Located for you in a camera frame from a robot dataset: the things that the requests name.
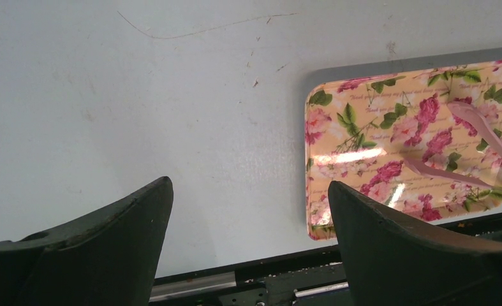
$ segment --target floral pattern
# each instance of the floral pattern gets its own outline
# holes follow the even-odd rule
[[[317,87],[305,121],[309,236],[335,237],[327,198],[333,180],[424,221],[500,205],[502,159],[476,138],[473,126],[450,113],[449,101],[476,107],[502,139],[502,61]],[[408,156],[500,188],[422,177],[404,167]]]

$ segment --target rectangular tray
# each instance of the rectangular tray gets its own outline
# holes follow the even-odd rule
[[[477,107],[502,139],[502,61],[330,82],[316,87],[305,111],[309,236],[335,238],[327,189],[340,180],[394,209],[434,221],[502,203],[502,159],[449,101]],[[414,174],[404,157],[472,175],[481,190]]]

